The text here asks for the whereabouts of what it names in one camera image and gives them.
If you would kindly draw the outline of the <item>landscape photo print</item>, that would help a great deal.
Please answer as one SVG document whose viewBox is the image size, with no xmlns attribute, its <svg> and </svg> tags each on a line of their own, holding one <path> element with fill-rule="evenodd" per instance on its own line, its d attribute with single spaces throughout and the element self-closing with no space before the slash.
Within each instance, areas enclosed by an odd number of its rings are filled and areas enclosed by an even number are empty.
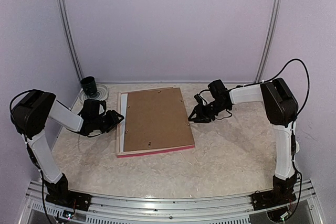
<svg viewBox="0 0 336 224">
<path fill-rule="evenodd" d="M 123 121 L 120 123 L 120 153 L 124 152 L 124 137 L 125 137 L 125 121 L 128 108 L 128 94 L 121 94 L 121 114 L 124 116 Z"/>
</svg>

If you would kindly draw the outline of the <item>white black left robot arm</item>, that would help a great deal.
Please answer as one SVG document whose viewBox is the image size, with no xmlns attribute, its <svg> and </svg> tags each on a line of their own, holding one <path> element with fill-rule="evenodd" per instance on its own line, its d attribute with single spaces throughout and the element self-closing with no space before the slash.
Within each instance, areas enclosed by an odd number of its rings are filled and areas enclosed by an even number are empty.
<svg viewBox="0 0 336 224">
<path fill-rule="evenodd" d="M 38 168 L 43 202 L 88 211 L 92 196 L 71 191 L 66 175 L 57 166 L 47 143 L 45 124 L 51 119 L 80 136 L 93 138 L 94 132 L 108 133 L 124 120 L 115 110 L 107 110 L 106 101 L 88 99 L 78 113 L 56 99 L 56 95 L 32 89 L 16 95 L 9 104 L 10 120 L 22 136 L 32 163 Z"/>
</svg>

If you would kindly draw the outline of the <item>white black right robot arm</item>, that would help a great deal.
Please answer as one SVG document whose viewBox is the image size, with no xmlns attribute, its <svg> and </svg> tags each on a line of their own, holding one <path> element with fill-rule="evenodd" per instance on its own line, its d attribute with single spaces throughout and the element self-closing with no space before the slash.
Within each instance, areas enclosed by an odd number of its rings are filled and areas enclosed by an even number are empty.
<svg viewBox="0 0 336 224">
<path fill-rule="evenodd" d="M 261 102 L 272 126 L 276 140 L 276 169 L 272 189 L 251 195 L 254 210 L 262 210 L 295 201 L 294 185 L 299 172 L 295 168 L 295 154 L 299 151 L 296 141 L 298 102 L 282 78 L 257 84 L 247 84 L 227 89 L 222 80 L 208 85 L 213 97 L 204 103 L 200 94 L 194 96 L 197 105 L 188 117 L 190 122 L 210 123 L 222 111 L 230 112 L 235 104 Z"/>
</svg>

